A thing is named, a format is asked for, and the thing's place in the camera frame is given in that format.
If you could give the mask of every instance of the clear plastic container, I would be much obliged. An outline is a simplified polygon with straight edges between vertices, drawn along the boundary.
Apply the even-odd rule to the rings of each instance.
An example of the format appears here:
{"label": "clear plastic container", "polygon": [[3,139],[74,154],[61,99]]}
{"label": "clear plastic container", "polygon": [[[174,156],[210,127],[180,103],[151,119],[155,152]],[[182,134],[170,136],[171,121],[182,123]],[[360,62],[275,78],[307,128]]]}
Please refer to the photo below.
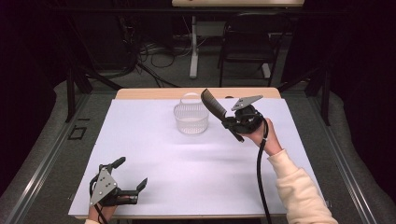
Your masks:
{"label": "clear plastic container", "polygon": [[196,134],[206,130],[209,111],[195,92],[184,94],[174,108],[177,128],[182,133]]}

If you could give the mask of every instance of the table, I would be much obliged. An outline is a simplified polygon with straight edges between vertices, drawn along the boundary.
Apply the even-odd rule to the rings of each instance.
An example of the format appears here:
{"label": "table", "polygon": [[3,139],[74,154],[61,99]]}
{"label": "table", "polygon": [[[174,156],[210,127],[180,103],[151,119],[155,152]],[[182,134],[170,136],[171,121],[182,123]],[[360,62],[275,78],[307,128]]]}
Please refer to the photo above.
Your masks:
{"label": "table", "polygon": [[[304,0],[173,0],[172,6],[174,7],[302,7]],[[198,35],[212,35],[222,36],[222,27],[224,22],[202,22],[204,27],[209,27],[208,33],[197,30],[200,24],[195,16],[192,16],[191,22],[191,35],[192,35],[192,54],[191,54],[191,68],[190,78],[197,78],[198,69],[198,48],[197,36]],[[270,76],[270,69],[268,64],[264,64],[262,71],[266,77]]]}
{"label": "table", "polygon": [[[148,184],[137,205],[120,206],[114,218],[263,217],[255,171],[257,147],[251,141],[236,141],[212,115],[204,133],[186,135],[176,128],[173,108],[180,97],[203,90],[120,90],[107,112],[69,215],[86,218],[88,186],[99,164],[125,156],[126,162],[112,173],[118,186],[134,189],[146,177]],[[277,89],[209,90],[228,110],[239,97],[263,95],[254,106],[272,118],[283,147],[290,148],[290,157],[318,185],[286,102]],[[267,160],[262,160],[262,179],[270,213],[284,215],[286,211],[276,193],[276,174]]]}

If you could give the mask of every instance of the black strap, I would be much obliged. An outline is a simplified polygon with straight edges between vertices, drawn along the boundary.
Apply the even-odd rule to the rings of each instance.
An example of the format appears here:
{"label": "black strap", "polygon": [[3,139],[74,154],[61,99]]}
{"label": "black strap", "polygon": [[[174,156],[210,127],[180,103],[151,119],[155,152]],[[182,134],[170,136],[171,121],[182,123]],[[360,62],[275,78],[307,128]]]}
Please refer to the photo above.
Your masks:
{"label": "black strap", "polygon": [[103,220],[103,224],[107,224],[107,220],[106,220],[105,216],[103,216],[102,210],[99,208],[99,206],[96,204],[96,205],[94,205],[94,207],[95,207],[95,209],[96,209],[96,212],[98,212],[98,222],[99,222],[99,223],[102,223],[102,222],[100,221],[100,219],[99,219],[99,217],[101,217],[102,220]]}
{"label": "black strap", "polygon": [[262,153],[264,152],[264,147],[265,147],[265,143],[267,142],[267,136],[268,136],[268,122],[263,117],[262,117],[262,122],[264,123],[264,134],[262,137],[262,142],[260,143],[259,155],[257,155],[257,181],[259,183],[260,197],[262,198],[262,205],[264,206],[265,217],[267,219],[268,224],[272,224],[267,201],[265,200],[264,188],[262,187]]}

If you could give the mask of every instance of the cuff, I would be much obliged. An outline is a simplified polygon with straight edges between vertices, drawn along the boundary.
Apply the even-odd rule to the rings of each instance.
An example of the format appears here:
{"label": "cuff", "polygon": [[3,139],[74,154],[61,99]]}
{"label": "cuff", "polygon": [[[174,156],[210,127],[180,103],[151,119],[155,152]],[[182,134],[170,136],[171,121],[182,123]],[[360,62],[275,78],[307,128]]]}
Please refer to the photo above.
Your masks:
{"label": "cuff", "polygon": [[99,224],[98,222],[92,221],[90,219],[85,220],[85,224]]}
{"label": "cuff", "polygon": [[298,167],[290,159],[286,149],[268,158],[274,167],[277,178],[282,178],[297,172]]}

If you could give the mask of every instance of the hand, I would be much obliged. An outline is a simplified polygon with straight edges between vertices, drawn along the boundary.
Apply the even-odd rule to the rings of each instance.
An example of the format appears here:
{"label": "hand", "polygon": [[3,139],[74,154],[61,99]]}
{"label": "hand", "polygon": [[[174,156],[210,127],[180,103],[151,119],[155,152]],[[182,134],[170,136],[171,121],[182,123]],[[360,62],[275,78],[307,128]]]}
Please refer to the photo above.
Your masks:
{"label": "hand", "polygon": [[[268,123],[268,136],[267,136],[267,142],[265,143],[264,146],[264,151],[269,156],[273,156],[282,150],[282,146],[279,144],[279,141],[277,140],[273,122],[270,119],[265,119],[265,120]],[[256,146],[259,147],[260,144],[262,143],[262,138],[264,136],[264,129],[265,129],[264,122],[262,122],[260,127],[253,133],[240,133],[240,135],[250,138],[256,144]]]}
{"label": "hand", "polygon": [[[97,204],[99,209],[102,209],[102,214],[106,218],[106,221],[108,222],[112,217],[113,214],[116,212],[117,206],[105,206],[102,208],[102,205],[99,203]],[[94,206],[90,206],[90,211],[88,214],[88,219],[92,221],[96,221],[98,223],[103,223],[103,220],[101,217],[99,217],[98,212],[96,211]]]}

